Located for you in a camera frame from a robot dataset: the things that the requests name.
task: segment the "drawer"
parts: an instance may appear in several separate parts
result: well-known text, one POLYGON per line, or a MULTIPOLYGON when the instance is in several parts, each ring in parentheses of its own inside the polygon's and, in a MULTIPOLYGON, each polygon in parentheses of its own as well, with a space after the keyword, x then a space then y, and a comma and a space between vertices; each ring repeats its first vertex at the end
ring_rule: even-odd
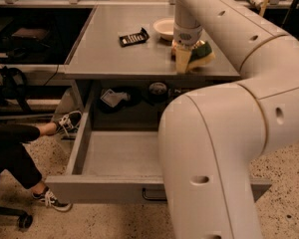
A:
MULTIPOLYGON (((162 106, 139 104, 104 115, 96 107, 101 89, 93 83, 65 174, 49 176, 46 183, 64 202, 166 202, 157 142, 162 106)), ((265 179, 251 181, 255 200, 271 185, 265 179)))

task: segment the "white bowl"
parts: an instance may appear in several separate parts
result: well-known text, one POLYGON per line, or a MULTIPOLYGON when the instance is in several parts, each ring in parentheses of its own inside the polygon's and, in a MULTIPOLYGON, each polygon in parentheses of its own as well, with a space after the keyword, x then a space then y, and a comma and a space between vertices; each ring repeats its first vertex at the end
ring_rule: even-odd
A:
POLYGON ((173 39, 173 18, 164 18, 153 23, 153 28, 163 39, 172 41, 173 39))

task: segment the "speckled floor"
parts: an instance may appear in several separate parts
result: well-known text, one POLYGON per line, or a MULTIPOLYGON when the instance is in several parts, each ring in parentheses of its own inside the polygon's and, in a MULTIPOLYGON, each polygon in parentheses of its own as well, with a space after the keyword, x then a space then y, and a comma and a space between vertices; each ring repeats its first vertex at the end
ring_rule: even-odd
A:
MULTIPOLYGON (((54 137, 39 138, 27 149, 44 177, 64 172, 69 154, 54 137)), ((256 203, 264 238, 299 239, 299 142, 261 156, 250 170, 253 176, 273 182, 256 203)), ((0 217, 0 239, 174 238, 164 204, 75 204, 70 212, 60 213, 32 200, 8 172, 2 174, 0 205, 34 215, 27 231, 18 230, 15 217, 0 217)))

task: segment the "person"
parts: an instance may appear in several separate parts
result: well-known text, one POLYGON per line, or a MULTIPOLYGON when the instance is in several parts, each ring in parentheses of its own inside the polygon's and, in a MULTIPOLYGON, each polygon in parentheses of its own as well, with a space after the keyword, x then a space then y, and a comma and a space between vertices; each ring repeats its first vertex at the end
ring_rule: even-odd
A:
POLYGON ((61 203, 42 179, 42 174, 23 143, 33 141, 44 135, 68 133, 78 128, 81 112, 74 111, 57 121, 43 125, 0 124, 0 173, 8 170, 20 183, 30 189, 34 199, 58 211, 69 211, 70 203, 61 203))

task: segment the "caster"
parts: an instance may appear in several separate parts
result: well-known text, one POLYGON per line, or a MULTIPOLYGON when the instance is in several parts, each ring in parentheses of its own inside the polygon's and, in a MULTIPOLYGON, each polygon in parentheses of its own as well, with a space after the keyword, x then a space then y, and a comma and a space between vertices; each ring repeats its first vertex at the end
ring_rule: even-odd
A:
POLYGON ((32 224, 32 221, 32 215, 28 215, 27 213, 25 213, 19 217, 18 226, 19 228, 29 228, 32 224))

